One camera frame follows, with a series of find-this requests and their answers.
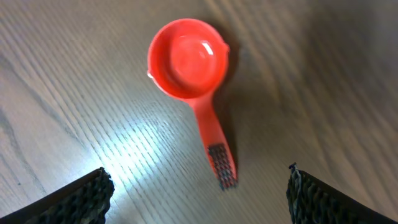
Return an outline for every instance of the red measuring spoon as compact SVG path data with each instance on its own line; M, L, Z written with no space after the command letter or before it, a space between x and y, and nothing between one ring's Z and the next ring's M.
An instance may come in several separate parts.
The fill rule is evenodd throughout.
M228 52L212 26L179 19L158 31L148 53L148 76L164 93L191 106L222 189L235 186L236 169L212 100L225 77Z

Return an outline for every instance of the measuring cup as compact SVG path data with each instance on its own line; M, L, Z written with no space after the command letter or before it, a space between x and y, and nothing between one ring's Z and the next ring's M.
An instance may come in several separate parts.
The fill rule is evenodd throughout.
M228 52L228 45L212 26L196 19L179 19L154 37L148 76L164 93L191 106L213 171L218 175L209 148L222 144L236 180L233 157L212 103L228 68Z

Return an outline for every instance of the table surface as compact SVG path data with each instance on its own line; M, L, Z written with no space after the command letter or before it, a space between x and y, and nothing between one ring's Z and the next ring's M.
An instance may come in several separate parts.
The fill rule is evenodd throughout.
M398 2L0 2L0 217L103 166L107 223L290 223L288 166L398 220ZM231 47L216 112L239 164L222 192L188 105L147 77L166 23Z

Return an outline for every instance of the wooden table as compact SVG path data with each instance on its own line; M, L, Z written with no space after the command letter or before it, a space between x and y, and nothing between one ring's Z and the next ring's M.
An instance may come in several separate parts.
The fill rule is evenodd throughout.
M398 220L398 2L3 0L0 217L100 166L107 223L290 223L288 165ZM231 46L216 110L239 162L222 192L190 108L147 77L166 23Z

